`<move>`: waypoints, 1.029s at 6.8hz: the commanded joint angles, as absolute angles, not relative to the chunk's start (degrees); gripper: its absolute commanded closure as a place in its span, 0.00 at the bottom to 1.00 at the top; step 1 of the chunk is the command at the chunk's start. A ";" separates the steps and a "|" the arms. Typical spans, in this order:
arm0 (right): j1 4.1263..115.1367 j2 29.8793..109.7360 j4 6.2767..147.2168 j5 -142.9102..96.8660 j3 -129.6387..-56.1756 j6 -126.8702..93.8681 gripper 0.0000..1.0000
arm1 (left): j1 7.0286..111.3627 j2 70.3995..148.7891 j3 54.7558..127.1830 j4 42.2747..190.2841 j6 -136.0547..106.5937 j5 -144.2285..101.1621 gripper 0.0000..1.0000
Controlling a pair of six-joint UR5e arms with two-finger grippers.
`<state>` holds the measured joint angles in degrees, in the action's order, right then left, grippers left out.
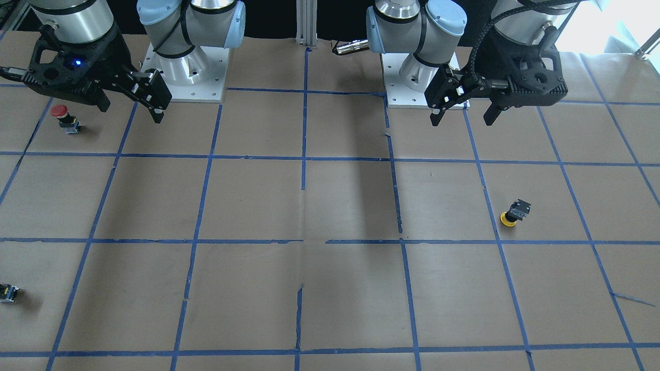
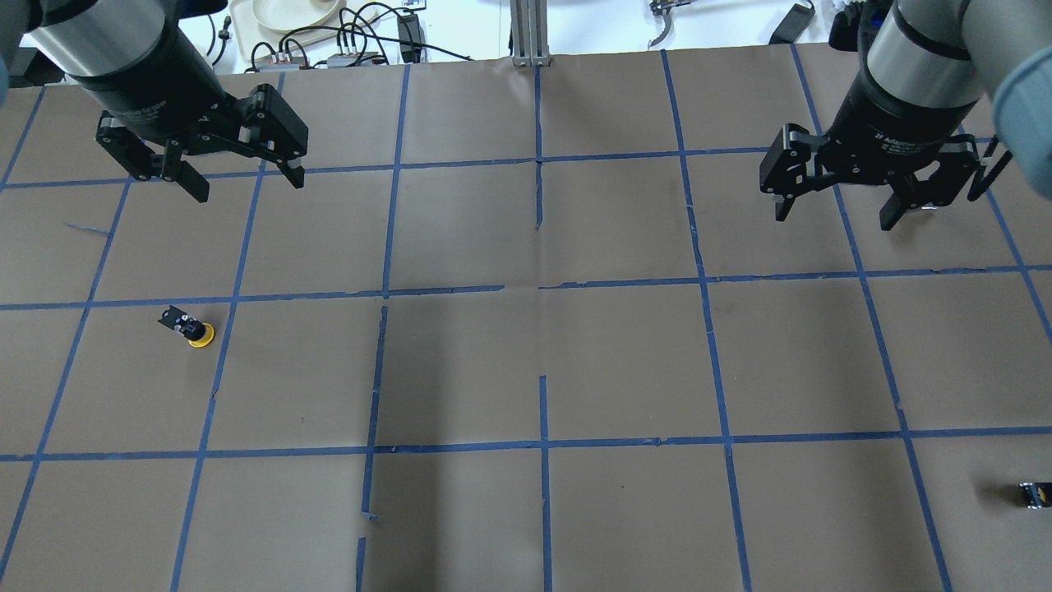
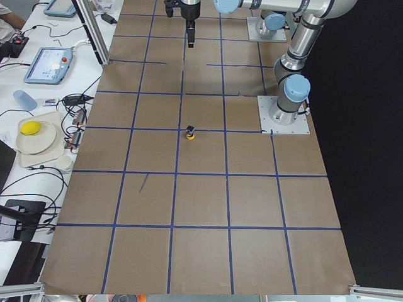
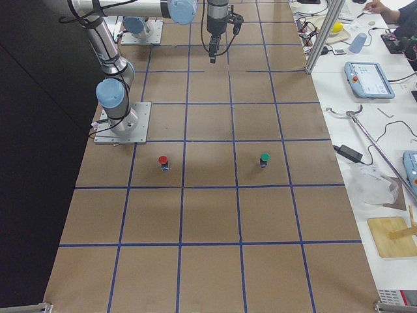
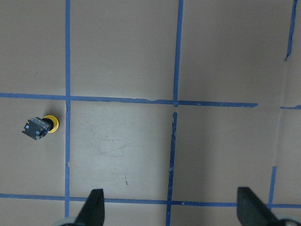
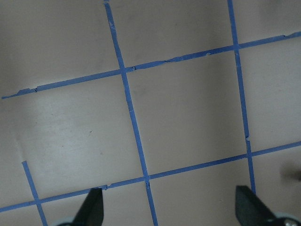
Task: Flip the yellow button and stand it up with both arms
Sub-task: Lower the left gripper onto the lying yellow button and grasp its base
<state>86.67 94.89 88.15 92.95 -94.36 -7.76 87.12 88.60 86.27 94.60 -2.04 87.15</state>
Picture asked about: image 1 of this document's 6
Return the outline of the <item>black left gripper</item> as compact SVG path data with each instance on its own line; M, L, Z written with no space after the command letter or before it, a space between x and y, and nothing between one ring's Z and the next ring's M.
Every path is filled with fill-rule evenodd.
M425 91L433 127L438 127L450 105L471 98L491 100L483 114L485 125L490 127L510 107L551 106L568 94L562 62L554 47L488 47L477 53L475 72L482 85L472 77L468 63L460 70L448 65L439 68Z

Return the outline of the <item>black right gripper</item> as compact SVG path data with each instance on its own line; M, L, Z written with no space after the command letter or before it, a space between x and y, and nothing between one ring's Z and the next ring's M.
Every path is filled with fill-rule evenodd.
M124 94L147 107L155 124L163 120L172 94L159 70L141 72L117 24L98 40L72 44L57 39L51 26L42 26L23 73L23 83L42 95L96 106L107 112L106 91Z

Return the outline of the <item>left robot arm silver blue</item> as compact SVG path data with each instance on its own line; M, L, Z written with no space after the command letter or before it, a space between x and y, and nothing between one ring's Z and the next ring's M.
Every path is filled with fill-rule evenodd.
M405 84L422 92L439 125L449 108L471 98L491 102L483 119L492 125L501 112L551 106L568 94L556 40L576 1L497 1L461 70L450 59L469 17L453 1L377 1L366 12L369 48L404 53Z

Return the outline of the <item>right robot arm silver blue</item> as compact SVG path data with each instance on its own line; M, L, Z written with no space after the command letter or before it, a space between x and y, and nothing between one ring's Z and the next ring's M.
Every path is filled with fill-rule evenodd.
M139 1L137 12L162 63L138 70L106 1L30 1L42 23L26 70L2 68L2 77L33 91L106 112L106 91L142 104L162 122L170 87L203 81L203 47L238 48L245 30L241 1Z

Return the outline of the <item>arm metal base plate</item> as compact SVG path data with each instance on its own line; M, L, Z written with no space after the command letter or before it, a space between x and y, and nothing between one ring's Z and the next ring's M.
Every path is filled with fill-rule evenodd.
M438 68L420 63L412 54L381 54L387 105L391 108L427 108L424 92Z
M221 47L198 46L187 56L168 59L156 54L149 44L141 71L161 71L173 103L219 104L225 92L232 51Z

